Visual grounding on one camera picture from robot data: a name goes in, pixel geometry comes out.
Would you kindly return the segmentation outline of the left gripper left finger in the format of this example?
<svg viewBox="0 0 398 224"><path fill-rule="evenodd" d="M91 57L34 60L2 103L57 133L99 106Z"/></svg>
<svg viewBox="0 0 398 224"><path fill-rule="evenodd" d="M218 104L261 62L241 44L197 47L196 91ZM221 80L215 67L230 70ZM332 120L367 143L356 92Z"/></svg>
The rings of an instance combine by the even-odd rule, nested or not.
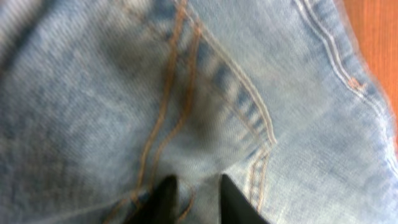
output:
<svg viewBox="0 0 398 224"><path fill-rule="evenodd" d="M175 224L177 222L178 182L174 175L166 177L147 202L123 224Z"/></svg>

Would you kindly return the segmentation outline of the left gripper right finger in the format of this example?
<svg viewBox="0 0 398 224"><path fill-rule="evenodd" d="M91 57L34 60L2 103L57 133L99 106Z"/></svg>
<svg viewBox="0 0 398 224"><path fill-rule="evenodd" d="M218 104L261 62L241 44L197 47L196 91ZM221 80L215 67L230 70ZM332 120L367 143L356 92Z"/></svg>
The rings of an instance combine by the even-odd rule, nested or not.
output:
<svg viewBox="0 0 398 224"><path fill-rule="evenodd" d="M221 224L269 224L226 174L220 182L220 213Z"/></svg>

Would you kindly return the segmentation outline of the light blue denim jeans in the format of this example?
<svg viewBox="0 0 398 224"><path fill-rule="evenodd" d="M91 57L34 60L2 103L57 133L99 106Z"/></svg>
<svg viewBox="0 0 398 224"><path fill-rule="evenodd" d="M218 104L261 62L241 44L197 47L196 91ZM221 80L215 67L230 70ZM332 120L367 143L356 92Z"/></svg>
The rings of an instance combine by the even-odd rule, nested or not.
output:
<svg viewBox="0 0 398 224"><path fill-rule="evenodd" d="M341 1L1 2L2 223L396 223L396 148Z"/></svg>

